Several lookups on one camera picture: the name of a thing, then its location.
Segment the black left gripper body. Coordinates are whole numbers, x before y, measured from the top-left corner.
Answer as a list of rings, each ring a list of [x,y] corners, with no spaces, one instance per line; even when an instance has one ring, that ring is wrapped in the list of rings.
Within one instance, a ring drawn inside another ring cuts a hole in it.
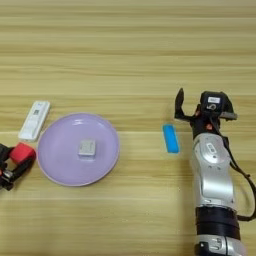
[[[13,188],[14,172],[8,169],[0,169],[0,190],[10,191]]]

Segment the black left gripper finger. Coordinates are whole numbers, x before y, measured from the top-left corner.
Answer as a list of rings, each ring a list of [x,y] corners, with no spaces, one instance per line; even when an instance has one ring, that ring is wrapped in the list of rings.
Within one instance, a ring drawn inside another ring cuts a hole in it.
[[[34,161],[35,161],[34,157],[29,157],[25,159],[23,162],[21,162],[20,164],[18,164],[16,168],[13,170],[11,181],[15,182],[23,174],[25,174],[33,166]]]
[[[12,147],[7,147],[0,143],[0,162],[5,162],[13,150]]]

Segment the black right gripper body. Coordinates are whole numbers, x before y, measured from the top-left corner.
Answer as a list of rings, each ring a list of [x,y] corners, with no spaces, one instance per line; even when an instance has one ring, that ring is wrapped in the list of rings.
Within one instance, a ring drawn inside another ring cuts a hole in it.
[[[203,109],[200,104],[197,105],[193,115],[186,115],[181,107],[175,108],[174,117],[178,120],[188,122],[192,128],[194,136],[202,133],[220,134],[220,120],[233,121],[237,119],[234,112],[216,112],[210,109]]]

